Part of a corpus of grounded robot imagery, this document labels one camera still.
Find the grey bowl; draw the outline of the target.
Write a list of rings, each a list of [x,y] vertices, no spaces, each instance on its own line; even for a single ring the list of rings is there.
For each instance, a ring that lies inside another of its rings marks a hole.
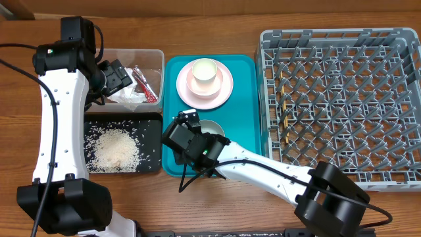
[[[201,132],[225,136],[222,127],[213,120],[200,120]]]

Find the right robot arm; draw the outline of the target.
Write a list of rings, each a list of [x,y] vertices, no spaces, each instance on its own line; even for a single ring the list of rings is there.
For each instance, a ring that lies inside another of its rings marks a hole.
[[[315,236],[356,236],[369,195],[336,166],[315,168],[281,163],[221,136],[202,132],[196,111],[180,111],[162,142],[176,163],[197,176],[237,180],[257,186],[295,207],[295,215]]]

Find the white tissue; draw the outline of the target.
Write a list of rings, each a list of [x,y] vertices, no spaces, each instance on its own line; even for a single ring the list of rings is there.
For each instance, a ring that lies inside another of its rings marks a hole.
[[[116,93],[109,96],[107,99],[116,102],[116,103],[143,103],[147,101],[147,98],[144,93],[136,92],[137,81],[133,77],[133,69],[125,68],[125,71],[128,73],[128,76],[132,80],[132,83],[129,86],[122,88]]]

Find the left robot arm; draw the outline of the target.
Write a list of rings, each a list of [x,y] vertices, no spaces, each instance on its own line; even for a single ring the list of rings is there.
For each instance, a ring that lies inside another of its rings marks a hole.
[[[73,39],[37,47],[35,81],[42,96],[41,139],[32,184],[17,189],[19,206],[39,228],[63,236],[140,236],[138,224],[114,211],[109,189],[89,180],[83,138],[89,90],[106,79],[94,41]]]

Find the red sauce packet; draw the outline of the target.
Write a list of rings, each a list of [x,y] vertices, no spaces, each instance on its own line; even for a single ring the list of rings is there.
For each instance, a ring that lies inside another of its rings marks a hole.
[[[142,73],[142,71],[136,65],[133,68],[132,72],[133,77],[137,80],[138,84],[141,86],[143,93],[149,103],[155,103],[158,100],[158,96],[153,91],[152,87],[148,84],[146,77]]]

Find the white cup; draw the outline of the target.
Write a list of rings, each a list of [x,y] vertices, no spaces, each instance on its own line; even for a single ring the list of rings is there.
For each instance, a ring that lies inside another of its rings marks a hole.
[[[197,59],[192,66],[192,74],[196,81],[204,84],[211,83],[218,71],[216,63],[212,59]]]

